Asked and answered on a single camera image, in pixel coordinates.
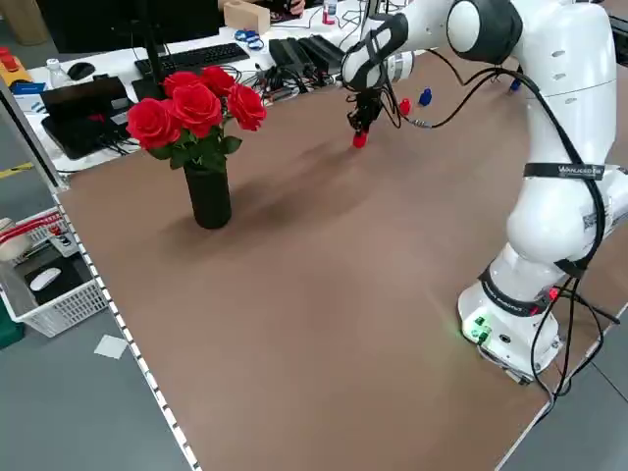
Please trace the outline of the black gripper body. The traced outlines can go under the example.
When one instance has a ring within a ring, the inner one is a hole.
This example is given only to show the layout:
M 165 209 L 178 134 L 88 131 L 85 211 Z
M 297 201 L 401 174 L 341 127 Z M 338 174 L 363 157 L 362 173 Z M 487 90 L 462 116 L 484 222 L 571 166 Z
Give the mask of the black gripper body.
M 354 109 L 347 113 L 350 123 L 373 123 L 379 117 L 383 108 L 380 88 L 371 88 L 366 91 L 351 94 L 346 102 L 354 105 Z

